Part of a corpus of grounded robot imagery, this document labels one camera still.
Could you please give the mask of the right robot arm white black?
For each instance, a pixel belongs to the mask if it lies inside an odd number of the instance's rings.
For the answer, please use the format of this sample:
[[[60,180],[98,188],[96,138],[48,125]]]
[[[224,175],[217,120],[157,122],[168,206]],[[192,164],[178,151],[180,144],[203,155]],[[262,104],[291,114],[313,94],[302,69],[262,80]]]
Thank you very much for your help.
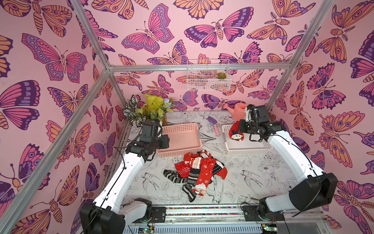
[[[280,154],[296,177],[297,185],[281,195],[262,198],[258,215],[266,220],[283,211],[299,213],[328,205],[332,202],[338,179],[333,173],[325,173],[294,142],[279,121],[271,121],[264,105],[249,104],[244,119],[239,121],[239,132],[258,135]]]

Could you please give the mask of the red penguin sock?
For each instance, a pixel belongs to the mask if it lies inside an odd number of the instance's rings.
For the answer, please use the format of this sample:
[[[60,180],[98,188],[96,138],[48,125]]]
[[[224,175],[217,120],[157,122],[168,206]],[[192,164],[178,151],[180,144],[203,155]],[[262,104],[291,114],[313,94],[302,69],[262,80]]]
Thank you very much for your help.
[[[231,140],[242,141],[244,139],[244,134],[239,131],[239,121],[236,121],[229,130],[229,137]]]

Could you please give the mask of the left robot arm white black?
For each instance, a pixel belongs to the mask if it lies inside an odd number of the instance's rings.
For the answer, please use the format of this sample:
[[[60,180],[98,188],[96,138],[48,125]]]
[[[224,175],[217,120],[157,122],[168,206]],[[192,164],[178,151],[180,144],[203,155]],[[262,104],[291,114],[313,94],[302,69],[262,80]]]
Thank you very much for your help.
[[[153,219],[152,202],[138,198],[123,206],[122,201],[136,174],[158,149],[169,147],[160,121],[142,124],[140,133],[126,146],[121,163],[103,191],[79,211],[83,234],[121,234],[134,221]]]

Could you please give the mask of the red snowflake santa sock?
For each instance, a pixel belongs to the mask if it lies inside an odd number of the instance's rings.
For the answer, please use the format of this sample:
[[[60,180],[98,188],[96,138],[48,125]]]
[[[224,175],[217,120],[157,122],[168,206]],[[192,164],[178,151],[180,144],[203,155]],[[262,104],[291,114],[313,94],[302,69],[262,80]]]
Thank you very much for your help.
[[[202,159],[199,161],[199,177],[197,178],[196,185],[192,188],[192,191],[199,195],[204,196],[206,189],[213,177],[213,169],[216,164],[216,160],[212,158]]]

